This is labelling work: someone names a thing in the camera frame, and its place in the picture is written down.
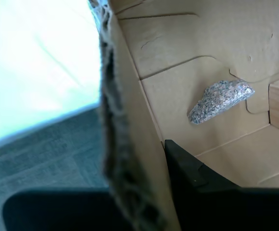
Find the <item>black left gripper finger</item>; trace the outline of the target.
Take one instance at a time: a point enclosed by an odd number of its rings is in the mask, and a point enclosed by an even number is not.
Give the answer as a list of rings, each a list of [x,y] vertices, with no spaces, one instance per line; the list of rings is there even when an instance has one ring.
[[[279,231],[279,188],[244,188],[165,140],[173,202],[183,231]]]
[[[108,188],[39,188],[18,192],[2,207],[8,231],[130,231]]]

